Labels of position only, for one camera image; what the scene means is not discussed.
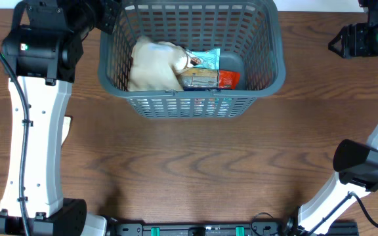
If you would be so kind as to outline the treat bag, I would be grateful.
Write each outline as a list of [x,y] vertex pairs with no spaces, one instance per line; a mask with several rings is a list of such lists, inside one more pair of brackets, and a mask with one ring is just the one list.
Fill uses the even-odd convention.
[[177,76],[198,64],[181,46],[166,41],[154,42],[147,36],[137,39],[131,58],[129,92],[182,91]]
[[62,141],[61,141],[62,145],[64,144],[66,138],[68,137],[71,123],[72,123],[72,118],[70,116],[65,116],[63,120],[63,126],[62,126]]

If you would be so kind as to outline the grey plastic basket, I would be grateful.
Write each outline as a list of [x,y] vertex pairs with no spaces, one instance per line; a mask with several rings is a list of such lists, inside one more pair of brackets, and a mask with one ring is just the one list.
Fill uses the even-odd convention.
[[[158,49],[181,46],[182,90],[128,89],[132,50],[141,36]],[[278,10],[272,0],[122,1],[117,26],[100,38],[98,77],[147,118],[236,117],[285,81]]]

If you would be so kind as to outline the spaghetti pack red ends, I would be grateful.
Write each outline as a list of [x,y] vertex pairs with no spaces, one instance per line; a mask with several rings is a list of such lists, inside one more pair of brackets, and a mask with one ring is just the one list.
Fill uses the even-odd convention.
[[241,75],[223,69],[192,68],[177,76],[184,90],[235,90]]

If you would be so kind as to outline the small teal wipes packet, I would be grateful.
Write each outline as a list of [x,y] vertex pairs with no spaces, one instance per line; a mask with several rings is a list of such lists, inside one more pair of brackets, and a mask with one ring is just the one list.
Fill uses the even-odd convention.
[[203,69],[219,69],[221,50],[211,49],[207,51],[191,51],[187,50],[186,53],[191,59],[191,64],[195,68]]

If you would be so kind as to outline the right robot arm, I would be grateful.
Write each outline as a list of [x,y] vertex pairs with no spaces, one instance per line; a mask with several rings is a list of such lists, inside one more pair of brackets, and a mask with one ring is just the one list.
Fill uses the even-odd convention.
[[[367,22],[343,27],[328,44],[341,58],[378,58],[378,0],[360,1]],[[345,139],[333,157],[334,172],[324,186],[290,217],[280,235],[326,235],[338,231],[337,218],[378,190],[378,124],[365,144]]]

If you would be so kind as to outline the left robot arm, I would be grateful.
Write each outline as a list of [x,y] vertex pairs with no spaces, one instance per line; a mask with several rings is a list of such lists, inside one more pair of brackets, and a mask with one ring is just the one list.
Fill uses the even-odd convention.
[[113,0],[19,2],[0,61],[9,76],[12,133],[9,173],[0,201],[2,235],[115,235],[116,221],[66,198],[60,179],[65,112],[93,29],[112,33]]

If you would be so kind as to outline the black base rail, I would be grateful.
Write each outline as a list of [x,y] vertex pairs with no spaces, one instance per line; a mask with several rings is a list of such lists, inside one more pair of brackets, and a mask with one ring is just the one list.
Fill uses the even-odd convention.
[[259,221],[253,224],[118,224],[109,232],[109,235],[115,236],[273,236],[281,234],[281,226],[275,220]]

